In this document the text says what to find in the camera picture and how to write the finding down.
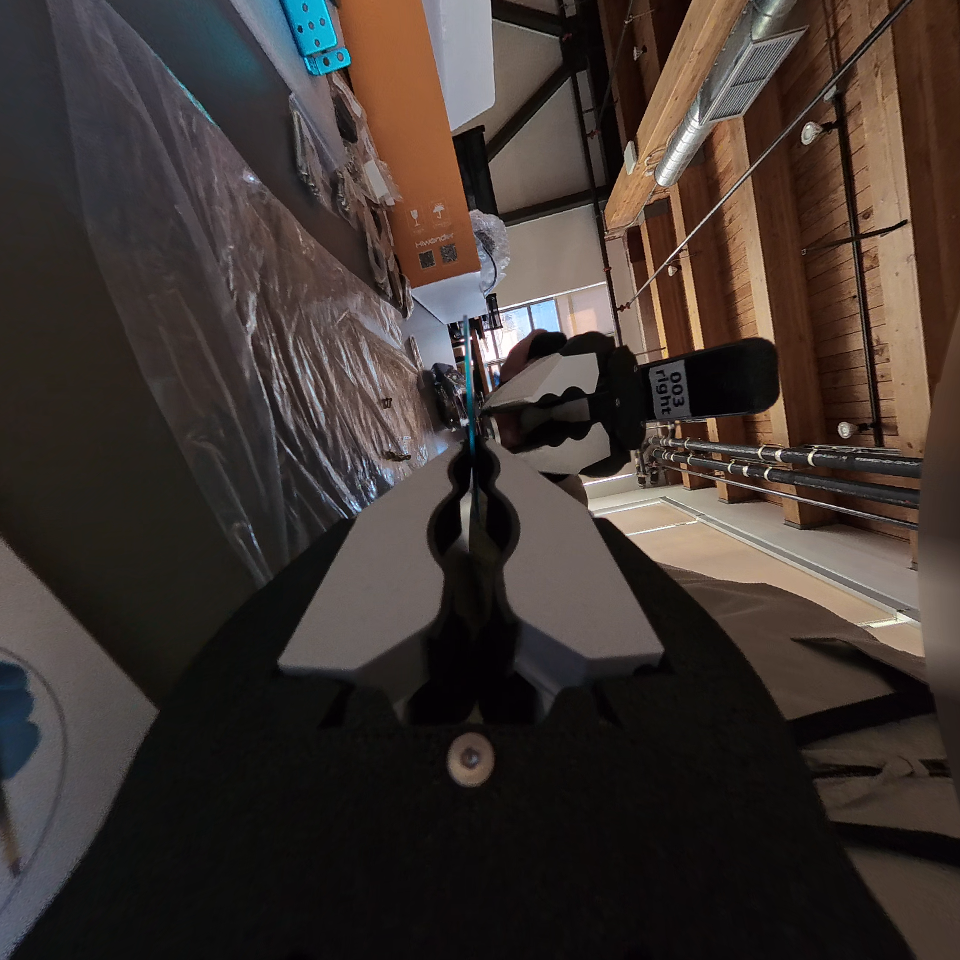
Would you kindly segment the silver ventilation duct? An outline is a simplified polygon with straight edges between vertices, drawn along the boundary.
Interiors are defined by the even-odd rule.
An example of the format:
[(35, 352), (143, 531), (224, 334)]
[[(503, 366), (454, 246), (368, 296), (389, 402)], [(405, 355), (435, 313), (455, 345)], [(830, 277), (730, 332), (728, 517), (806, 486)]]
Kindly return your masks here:
[(675, 186), (713, 128), (744, 116), (808, 26), (796, 1), (750, 1), (654, 169), (658, 187)]

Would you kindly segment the teal round metal plate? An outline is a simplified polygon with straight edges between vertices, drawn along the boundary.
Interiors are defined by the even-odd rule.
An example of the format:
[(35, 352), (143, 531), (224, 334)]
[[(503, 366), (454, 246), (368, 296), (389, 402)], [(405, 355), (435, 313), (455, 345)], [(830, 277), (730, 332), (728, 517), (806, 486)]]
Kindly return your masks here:
[(468, 541), (472, 544), (484, 532), (485, 507), (484, 495), (479, 483), (477, 459), (477, 406), (474, 377), (473, 329), (471, 318), (462, 318), (462, 333), (464, 346), (464, 376), (465, 376), (465, 412), (467, 416), (467, 439), (470, 462), (470, 533)]

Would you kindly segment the ceiling pipes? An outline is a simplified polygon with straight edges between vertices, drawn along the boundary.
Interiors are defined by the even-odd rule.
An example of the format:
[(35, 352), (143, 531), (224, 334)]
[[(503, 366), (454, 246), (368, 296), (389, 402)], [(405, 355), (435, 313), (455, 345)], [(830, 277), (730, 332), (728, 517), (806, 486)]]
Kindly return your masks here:
[(923, 459), (897, 450), (657, 436), (644, 442), (637, 466), (650, 483), (668, 472), (844, 519), (919, 529)]

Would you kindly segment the large clear plastic bag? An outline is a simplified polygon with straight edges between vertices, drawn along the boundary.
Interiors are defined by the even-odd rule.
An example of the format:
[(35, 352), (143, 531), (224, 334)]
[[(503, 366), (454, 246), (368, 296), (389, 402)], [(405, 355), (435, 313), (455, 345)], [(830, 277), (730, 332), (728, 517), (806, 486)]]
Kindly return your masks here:
[(198, 488), (262, 586), (442, 449), (400, 315), (308, 235), (118, 12), (47, 7), (93, 255)]

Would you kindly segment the black computer monitor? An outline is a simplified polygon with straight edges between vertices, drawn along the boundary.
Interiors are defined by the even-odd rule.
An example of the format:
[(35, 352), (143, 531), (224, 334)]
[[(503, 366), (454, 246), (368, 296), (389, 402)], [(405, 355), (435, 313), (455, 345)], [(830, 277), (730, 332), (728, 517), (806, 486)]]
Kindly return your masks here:
[(467, 208), (499, 216), (485, 142), (485, 126), (477, 125), (452, 137)]

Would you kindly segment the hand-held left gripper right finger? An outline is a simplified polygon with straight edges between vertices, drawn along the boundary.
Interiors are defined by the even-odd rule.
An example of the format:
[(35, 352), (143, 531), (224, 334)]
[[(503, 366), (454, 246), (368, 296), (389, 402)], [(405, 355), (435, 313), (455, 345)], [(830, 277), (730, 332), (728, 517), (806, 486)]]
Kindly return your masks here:
[(510, 539), (499, 587), (518, 622), (515, 671), (534, 687), (586, 687), (665, 654), (588, 509), (491, 442), (491, 494)]

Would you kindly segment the pile of clear hardware packets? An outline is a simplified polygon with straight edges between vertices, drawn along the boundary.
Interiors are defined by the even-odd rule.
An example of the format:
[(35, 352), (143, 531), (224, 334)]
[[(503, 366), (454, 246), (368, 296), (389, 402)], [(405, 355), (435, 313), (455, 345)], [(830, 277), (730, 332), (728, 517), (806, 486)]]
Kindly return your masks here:
[(349, 82), (340, 73), (316, 82), (307, 101), (289, 95), (296, 174), (314, 201), (363, 236), (374, 290), (398, 312), (406, 345), (415, 302), (389, 219), (400, 189)]

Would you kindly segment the bubble wrap bundle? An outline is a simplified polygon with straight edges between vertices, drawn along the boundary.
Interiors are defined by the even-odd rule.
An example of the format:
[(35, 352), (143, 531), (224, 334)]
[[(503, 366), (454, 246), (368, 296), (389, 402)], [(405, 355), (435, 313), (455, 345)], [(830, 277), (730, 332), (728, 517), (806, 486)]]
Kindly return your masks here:
[(471, 228), (480, 262), (480, 289), (490, 294), (507, 273), (510, 248), (507, 226), (496, 214), (469, 210)]

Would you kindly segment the person's right hand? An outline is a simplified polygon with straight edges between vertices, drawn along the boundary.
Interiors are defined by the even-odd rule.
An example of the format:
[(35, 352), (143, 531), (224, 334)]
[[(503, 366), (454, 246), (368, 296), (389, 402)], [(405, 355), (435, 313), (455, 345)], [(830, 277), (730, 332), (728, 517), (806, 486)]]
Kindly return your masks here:
[(568, 337), (559, 331), (534, 329), (515, 345), (501, 362), (498, 389), (515, 378), (535, 361), (558, 352), (567, 344)]

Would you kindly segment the person's beige jacket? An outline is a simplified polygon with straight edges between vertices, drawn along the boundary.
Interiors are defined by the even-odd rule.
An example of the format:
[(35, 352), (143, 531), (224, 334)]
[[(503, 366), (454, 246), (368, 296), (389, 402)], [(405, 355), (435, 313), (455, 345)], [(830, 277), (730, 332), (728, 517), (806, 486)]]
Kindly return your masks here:
[(922, 659), (764, 583), (666, 566), (738, 646), (798, 742), (859, 876), (916, 958), (949, 958), (957, 873), (928, 853), (957, 805)]

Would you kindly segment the blue perforated metal bracket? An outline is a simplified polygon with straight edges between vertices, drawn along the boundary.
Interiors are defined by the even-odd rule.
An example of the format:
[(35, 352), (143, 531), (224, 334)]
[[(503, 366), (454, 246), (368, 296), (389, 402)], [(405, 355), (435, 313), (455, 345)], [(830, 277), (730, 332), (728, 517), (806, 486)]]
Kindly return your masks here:
[(298, 54), (314, 77), (347, 69), (352, 56), (346, 47), (337, 1), (279, 1)]

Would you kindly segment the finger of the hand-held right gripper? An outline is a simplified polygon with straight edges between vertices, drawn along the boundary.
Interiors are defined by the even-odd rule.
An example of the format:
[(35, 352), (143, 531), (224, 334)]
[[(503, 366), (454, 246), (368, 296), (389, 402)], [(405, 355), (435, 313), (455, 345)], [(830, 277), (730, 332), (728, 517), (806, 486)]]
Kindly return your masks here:
[(562, 403), (568, 391), (592, 396), (599, 381), (598, 356), (553, 353), (534, 360), (506, 384), (501, 384), (486, 400), (484, 412), (506, 411), (547, 402)]
[(513, 456), (541, 474), (582, 474), (612, 454), (610, 435), (587, 403), (496, 406), (486, 414), (509, 424)]

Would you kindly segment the orange cardboard box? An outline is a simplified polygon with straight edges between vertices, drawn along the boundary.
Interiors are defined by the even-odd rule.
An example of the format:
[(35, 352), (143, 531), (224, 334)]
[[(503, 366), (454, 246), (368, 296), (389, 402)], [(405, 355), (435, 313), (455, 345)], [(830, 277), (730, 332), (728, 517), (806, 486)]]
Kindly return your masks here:
[(487, 309), (481, 263), (430, 35), (443, 4), (342, 2), (349, 74), (399, 199), (388, 212), (395, 254), (414, 299), (445, 323)]

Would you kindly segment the silver foil bag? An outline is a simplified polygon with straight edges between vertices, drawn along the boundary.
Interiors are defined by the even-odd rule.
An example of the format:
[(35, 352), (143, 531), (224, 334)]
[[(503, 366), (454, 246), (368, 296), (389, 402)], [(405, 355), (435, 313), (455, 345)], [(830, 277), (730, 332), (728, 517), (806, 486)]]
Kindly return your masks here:
[(466, 377), (458, 366), (435, 363), (426, 371), (439, 420), (448, 429), (469, 424)]

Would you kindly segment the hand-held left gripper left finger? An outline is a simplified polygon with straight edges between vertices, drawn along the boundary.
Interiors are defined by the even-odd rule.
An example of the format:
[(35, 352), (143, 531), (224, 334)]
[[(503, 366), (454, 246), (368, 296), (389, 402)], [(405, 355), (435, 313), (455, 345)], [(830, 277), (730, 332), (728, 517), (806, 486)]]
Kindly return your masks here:
[(279, 657), (289, 675), (361, 687), (421, 687), (427, 646), (450, 606), (445, 556), (462, 536), (466, 441), (362, 510)]

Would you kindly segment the white printed instruction sheet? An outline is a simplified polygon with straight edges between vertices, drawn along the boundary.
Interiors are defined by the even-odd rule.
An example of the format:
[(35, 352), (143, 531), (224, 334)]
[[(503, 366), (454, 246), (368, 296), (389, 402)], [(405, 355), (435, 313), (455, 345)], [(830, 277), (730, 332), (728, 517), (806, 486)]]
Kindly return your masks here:
[(2, 958), (87, 852), (156, 714), (2, 541)]

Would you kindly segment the large window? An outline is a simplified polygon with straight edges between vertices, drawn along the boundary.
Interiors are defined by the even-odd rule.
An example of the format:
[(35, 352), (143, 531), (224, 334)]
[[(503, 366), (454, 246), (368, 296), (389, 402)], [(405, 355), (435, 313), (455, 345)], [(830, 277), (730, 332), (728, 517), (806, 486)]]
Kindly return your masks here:
[(568, 338), (594, 331), (613, 336), (615, 323), (607, 287), (596, 285), (556, 294), (510, 309), (500, 308), (492, 318), (483, 318), (479, 351), (494, 386), (511, 350), (534, 330), (560, 332)]

